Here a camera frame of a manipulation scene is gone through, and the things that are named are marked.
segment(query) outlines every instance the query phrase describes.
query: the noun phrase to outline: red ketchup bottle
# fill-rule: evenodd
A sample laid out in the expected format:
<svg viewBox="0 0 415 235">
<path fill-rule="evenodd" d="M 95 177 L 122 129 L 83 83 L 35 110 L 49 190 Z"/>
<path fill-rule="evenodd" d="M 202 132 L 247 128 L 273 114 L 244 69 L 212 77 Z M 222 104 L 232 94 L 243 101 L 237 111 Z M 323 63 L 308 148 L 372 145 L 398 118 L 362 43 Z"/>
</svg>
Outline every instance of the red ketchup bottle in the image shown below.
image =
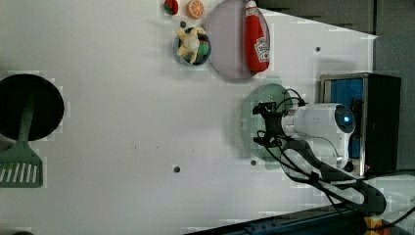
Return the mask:
<svg viewBox="0 0 415 235">
<path fill-rule="evenodd" d="M 249 1 L 245 10 L 245 54 L 251 71 L 261 72 L 269 67 L 269 48 L 260 25 L 255 1 Z"/>
</svg>

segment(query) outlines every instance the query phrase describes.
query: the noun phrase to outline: white table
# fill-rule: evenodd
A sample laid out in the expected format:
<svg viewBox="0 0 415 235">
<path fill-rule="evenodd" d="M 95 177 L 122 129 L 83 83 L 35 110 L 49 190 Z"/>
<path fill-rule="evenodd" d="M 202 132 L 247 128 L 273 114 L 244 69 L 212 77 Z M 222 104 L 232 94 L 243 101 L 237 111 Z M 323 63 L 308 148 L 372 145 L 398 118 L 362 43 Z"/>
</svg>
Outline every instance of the white table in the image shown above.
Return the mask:
<svg viewBox="0 0 415 235">
<path fill-rule="evenodd" d="M 207 16 L 221 2 L 203 1 Z M 43 71 L 68 102 L 63 133 L 31 143 L 45 187 L 0 189 L 0 234 L 182 234 L 329 205 L 243 151 L 241 104 L 270 75 L 315 102 L 321 73 L 372 69 L 374 37 L 262 11 L 271 67 L 229 82 L 174 61 L 174 30 L 188 19 L 161 3 L 0 1 L 3 77 Z"/>
</svg>

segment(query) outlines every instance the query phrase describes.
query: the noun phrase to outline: orange slice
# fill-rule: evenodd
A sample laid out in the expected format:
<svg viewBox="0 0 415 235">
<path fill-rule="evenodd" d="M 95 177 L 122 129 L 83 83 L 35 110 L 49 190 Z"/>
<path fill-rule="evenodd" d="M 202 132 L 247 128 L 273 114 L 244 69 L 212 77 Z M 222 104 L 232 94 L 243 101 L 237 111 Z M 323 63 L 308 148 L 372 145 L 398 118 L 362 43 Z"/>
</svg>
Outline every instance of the orange slice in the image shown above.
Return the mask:
<svg viewBox="0 0 415 235">
<path fill-rule="evenodd" d="M 187 16 L 191 19 L 199 19 L 205 12 L 204 4 L 201 0 L 191 0 L 186 6 Z"/>
</svg>

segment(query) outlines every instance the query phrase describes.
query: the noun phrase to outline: green spatula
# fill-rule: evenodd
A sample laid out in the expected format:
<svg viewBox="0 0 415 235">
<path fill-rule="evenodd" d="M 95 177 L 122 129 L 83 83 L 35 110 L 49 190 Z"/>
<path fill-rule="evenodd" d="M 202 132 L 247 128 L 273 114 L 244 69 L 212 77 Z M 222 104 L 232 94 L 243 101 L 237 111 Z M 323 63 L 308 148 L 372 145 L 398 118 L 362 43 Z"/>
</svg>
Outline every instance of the green spatula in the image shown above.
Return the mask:
<svg viewBox="0 0 415 235">
<path fill-rule="evenodd" d="M 43 184 L 42 161 L 28 146 L 35 96 L 28 97 L 23 108 L 19 139 L 12 148 L 0 154 L 1 188 L 38 188 Z"/>
</svg>

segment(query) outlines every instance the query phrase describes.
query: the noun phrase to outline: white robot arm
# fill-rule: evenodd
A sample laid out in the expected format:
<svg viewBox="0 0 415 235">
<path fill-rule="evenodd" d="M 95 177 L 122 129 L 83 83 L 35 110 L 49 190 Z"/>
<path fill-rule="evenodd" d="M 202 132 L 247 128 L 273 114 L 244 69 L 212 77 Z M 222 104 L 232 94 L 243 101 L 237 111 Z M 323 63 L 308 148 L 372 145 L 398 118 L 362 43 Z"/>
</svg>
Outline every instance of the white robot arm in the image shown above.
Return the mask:
<svg viewBox="0 0 415 235">
<path fill-rule="evenodd" d="M 275 103 L 261 103 L 266 130 L 254 141 L 277 147 L 283 170 L 296 182 L 309 184 L 354 210 L 377 215 L 412 232 L 415 215 L 415 176 L 394 174 L 364 179 L 345 170 L 348 141 L 355 129 L 351 110 L 340 104 L 316 104 L 277 112 Z M 286 140 L 282 146 L 281 139 Z"/>
</svg>

